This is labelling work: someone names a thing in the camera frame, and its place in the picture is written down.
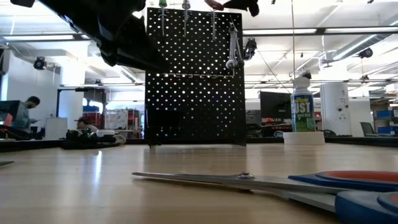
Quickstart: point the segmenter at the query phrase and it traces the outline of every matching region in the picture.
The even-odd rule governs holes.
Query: bottle
[[[313,94],[308,90],[310,80],[298,77],[294,80],[294,85],[295,90],[291,97],[293,132],[315,132]]]

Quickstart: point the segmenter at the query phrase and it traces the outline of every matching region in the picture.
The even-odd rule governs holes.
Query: scissor pivot screw
[[[255,179],[256,177],[250,174],[248,171],[243,171],[241,174],[238,175],[239,179]]]

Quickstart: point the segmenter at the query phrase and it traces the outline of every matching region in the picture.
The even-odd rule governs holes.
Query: black pegboard
[[[243,52],[241,15],[217,12],[215,40],[211,12],[189,11],[187,37],[183,31],[183,10],[167,10],[164,36],[160,15],[160,9],[148,8],[147,34],[170,62],[170,71],[146,72],[145,105],[147,110],[182,111],[183,118],[178,128],[147,127],[146,138],[244,142],[244,71],[225,67],[231,20],[238,28]]]

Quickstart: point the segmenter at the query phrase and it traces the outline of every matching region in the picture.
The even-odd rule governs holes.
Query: white cap
[[[311,85],[310,80],[305,77],[298,77],[293,82],[294,85],[299,88],[308,88]]]

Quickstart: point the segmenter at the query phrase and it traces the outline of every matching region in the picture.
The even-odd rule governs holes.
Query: scissor blade
[[[6,161],[6,162],[0,162],[0,166],[5,166],[8,164],[12,164],[14,161]]]
[[[298,202],[306,203],[318,208],[322,208],[324,210],[328,210],[329,212],[336,212],[335,195],[307,192],[286,192],[284,196]]]
[[[268,188],[284,189],[301,192],[317,192],[327,194],[337,194],[338,192],[350,189],[341,189],[336,187],[324,187],[315,184],[308,184],[296,180],[290,180],[281,177],[256,177],[255,179],[240,179],[238,175],[197,175],[197,174],[159,174],[134,172],[133,175],[170,179],[170,180],[185,180],[193,182],[204,182],[212,184],[221,184],[230,187],[239,186],[240,189],[248,190],[264,190]]]

